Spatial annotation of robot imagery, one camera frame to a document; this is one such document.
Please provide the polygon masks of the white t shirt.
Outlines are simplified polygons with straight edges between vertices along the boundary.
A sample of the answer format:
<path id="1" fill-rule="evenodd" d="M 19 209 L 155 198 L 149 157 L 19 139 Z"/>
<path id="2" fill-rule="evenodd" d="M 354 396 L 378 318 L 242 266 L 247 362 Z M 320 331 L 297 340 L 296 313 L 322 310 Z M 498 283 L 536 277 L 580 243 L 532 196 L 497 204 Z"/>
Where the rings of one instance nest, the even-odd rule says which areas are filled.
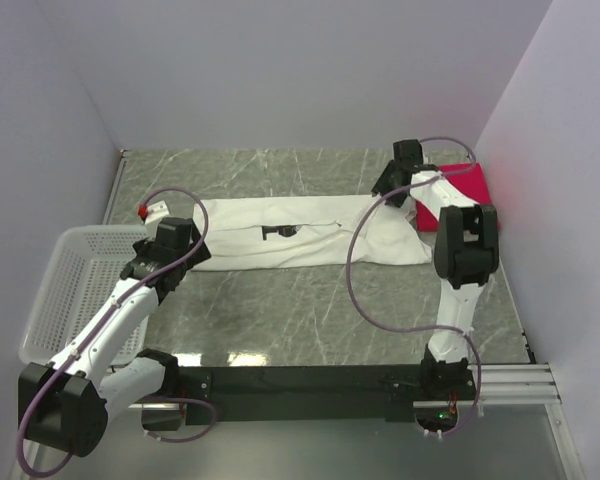
<path id="1" fill-rule="evenodd" d="M 343 265 L 355 229 L 374 204 L 370 195 L 206 200 L 211 258 L 199 271 Z M 379 206 L 363 225 L 352 260 L 389 266 L 428 264 L 432 249 L 410 220 L 411 201 Z"/>

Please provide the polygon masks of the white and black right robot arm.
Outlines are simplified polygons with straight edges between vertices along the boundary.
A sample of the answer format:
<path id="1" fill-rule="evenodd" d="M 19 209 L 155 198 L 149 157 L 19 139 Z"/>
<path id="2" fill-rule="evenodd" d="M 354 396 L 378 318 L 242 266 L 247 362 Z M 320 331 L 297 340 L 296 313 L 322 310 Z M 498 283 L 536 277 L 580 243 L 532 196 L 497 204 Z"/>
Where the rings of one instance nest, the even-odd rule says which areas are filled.
<path id="1" fill-rule="evenodd" d="M 427 163 L 419 140 L 401 140 L 393 144 L 393 158 L 372 187 L 387 206 L 416 200 L 438 223 L 433 265 L 441 295 L 418 377 L 420 390 L 432 399 L 473 382 L 468 365 L 474 313 L 499 267 L 497 211 L 454 186 L 449 177 L 455 174 Z"/>

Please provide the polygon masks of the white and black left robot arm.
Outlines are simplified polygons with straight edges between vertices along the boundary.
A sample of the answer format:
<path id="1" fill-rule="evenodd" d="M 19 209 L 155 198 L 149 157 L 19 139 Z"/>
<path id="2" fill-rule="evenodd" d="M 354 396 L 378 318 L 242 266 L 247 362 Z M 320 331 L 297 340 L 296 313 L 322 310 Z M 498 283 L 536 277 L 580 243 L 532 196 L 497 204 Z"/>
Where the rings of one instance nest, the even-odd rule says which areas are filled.
<path id="1" fill-rule="evenodd" d="M 29 363 L 18 378 L 18 433 L 70 456 L 89 455 L 110 420 L 145 397 L 173 399 L 180 388 L 175 356 L 144 350 L 114 374 L 107 371 L 133 331 L 189 270 L 210 259 L 191 218 L 166 217 L 133 245 L 107 301 L 63 350 Z"/>

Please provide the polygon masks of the folded red t shirt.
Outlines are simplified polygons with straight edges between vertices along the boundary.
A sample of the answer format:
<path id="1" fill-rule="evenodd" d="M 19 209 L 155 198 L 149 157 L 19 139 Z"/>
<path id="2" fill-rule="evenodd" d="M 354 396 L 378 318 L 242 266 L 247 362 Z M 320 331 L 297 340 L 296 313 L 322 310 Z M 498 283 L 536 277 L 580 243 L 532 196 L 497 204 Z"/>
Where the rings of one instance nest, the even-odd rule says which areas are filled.
<path id="1" fill-rule="evenodd" d="M 470 172 L 452 175 L 450 183 L 462 194 L 479 204 L 491 204 L 492 199 L 480 164 Z M 416 229 L 419 232 L 435 233 L 438 220 L 430 210 L 418 199 L 415 200 Z"/>

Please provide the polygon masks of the white plastic basket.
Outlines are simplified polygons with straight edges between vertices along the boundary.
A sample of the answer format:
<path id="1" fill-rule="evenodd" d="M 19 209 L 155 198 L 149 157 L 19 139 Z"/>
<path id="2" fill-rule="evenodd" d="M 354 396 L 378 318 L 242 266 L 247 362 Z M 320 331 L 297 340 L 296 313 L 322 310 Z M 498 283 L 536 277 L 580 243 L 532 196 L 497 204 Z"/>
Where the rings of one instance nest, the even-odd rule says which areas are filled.
<path id="1" fill-rule="evenodd" d="M 19 350 L 25 364 L 44 364 L 81 332 L 108 302 L 123 267 L 135 257 L 142 226 L 91 225 L 58 239 Z"/>

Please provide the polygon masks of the black base beam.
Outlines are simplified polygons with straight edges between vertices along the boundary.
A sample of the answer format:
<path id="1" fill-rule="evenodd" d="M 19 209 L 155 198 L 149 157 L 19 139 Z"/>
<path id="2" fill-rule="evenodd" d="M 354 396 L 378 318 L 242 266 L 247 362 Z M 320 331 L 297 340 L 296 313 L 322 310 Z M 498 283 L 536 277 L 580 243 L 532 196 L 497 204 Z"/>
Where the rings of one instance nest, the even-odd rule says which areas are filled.
<path id="1" fill-rule="evenodd" d="M 471 371 L 449 380 L 418 365 L 181 367 L 157 397 L 211 404 L 225 422 L 383 419 L 412 423 L 418 402 L 438 402 L 437 416 L 476 397 Z"/>

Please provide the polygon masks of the aluminium rail frame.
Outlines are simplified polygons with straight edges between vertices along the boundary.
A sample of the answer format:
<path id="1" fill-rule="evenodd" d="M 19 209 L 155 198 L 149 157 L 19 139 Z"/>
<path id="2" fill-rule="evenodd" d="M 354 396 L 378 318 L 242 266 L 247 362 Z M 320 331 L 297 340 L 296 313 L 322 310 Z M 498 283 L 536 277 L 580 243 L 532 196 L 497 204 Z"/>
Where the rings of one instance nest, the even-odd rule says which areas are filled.
<path id="1" fill-rule="evenodd" d="M 550 429 L 558 449 L 558 454 L 571 479 L 580 479 L 584 470 L 576 452 L 575 443 L 567 426 L 553 373 L 545 364 L 496 364 L 468 365 L 476 380 L 476 397 L 469 401 L 459 401 L 448 408 L 451 419 L 446 421 L 437 415 L 442 412 L 438 402 L 418 402 L 416 424 L 429 437 L 443 439 L 463 429 L 467 423 L 481 416 L 486 406 L 496 405 L 541 405 L 549 417 Z M 218 423 L 217 411 L 211 404 L 195 399 L 145 397 L 131 404 L 147 408 L 152 404 L 172 404 L 187 425 L 197 425 L 203 433 L 210 432 Z M 38 477 L 36 470 L 27 459 L 30 440 L 20 442 L 17 438 L 16 460 L 21 470 L 31 477 Z"/>

